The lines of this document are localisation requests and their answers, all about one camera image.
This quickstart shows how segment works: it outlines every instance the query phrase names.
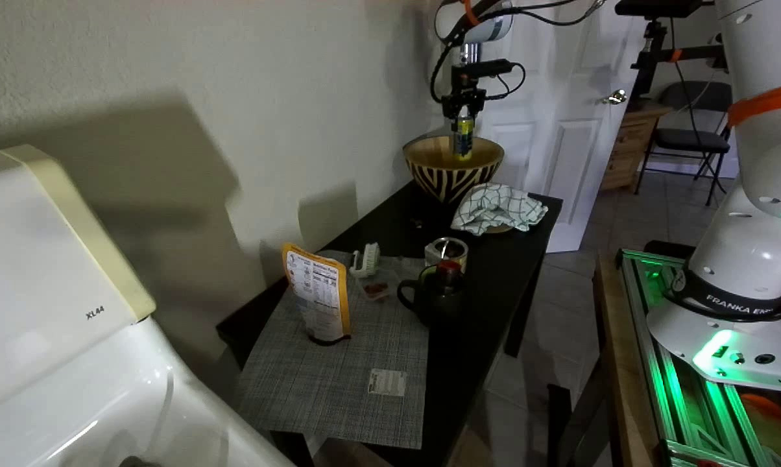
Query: green light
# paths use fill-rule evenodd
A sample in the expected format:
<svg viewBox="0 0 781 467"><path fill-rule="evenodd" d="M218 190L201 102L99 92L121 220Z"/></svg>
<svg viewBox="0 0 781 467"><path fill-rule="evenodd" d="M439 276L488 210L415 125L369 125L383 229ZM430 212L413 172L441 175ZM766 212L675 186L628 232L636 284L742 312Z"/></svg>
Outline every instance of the green light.
<svg viewBox="0 0 781 467"><path fill-rule="evenodd" d="M706 345L692 356L692 364L702 371L702 373L712 373L716 367L716 352L728 345L734 339L732 330L719 330L710 339L706 339Z"/></svg>

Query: gold bowl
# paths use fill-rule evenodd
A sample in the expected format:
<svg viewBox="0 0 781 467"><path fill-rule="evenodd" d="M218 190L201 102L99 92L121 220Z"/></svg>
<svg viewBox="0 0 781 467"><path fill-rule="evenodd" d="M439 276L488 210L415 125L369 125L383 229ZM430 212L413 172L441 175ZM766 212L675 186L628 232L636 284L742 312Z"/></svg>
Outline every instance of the gold bowl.
<svg viewBox="0 0 781 467"><path fill-rule="evenodd" d="M448 145L448 136L422 136L405 145L405 162L422 193L450 205L475 184L492 179L504 162L504 149L492 140L472 138L472 157L459 159Z"/></svg>

